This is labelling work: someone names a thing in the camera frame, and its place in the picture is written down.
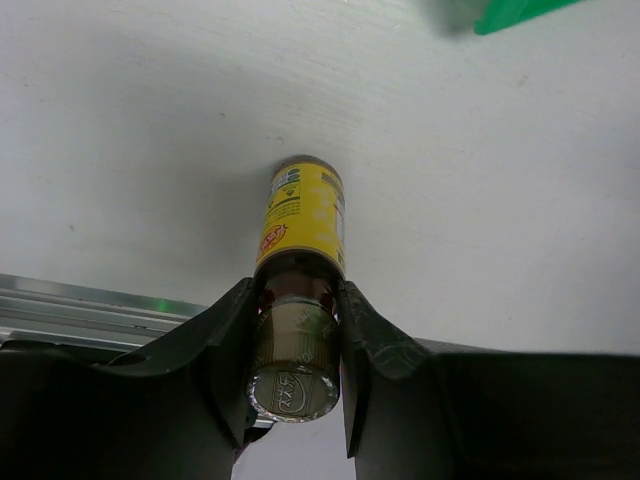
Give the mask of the small yellow label bottle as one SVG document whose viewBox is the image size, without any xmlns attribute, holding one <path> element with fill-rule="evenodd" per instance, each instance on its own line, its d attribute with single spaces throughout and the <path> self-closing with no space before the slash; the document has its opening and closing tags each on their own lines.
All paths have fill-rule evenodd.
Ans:
<svg viewBox="0 0 640 480">
<path fill-rule="evenodd" d="M 340 397 L 344 213 L 343 182 L 329 163 L 297 155 L 276 168 L 254 272 L 259 315 L 246 387 L 252 407 L 276 422 L 316 420 Z"/>
</svg>

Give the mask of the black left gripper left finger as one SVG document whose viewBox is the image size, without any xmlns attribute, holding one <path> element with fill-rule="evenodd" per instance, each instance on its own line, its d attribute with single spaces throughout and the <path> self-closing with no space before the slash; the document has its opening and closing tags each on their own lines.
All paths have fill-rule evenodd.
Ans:
<svg viewBox="0 0 640 480">
<path fill-rule="evenodd" d="M 1 349 L 5 479 L 227 479 L 242 446 L 250 279 L 106 365 L 42 342 Z"/>
</svg>

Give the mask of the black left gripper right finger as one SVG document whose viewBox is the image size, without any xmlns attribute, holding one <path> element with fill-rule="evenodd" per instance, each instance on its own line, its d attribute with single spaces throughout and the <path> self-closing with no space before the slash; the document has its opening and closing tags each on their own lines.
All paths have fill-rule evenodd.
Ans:
<svg viewBox="0 0 640 480">
<path fill-rule="evenodd" d="M 337 287 L 360 479 L 635 479 L 639 360 L 416 339 Z"/>
</svg>

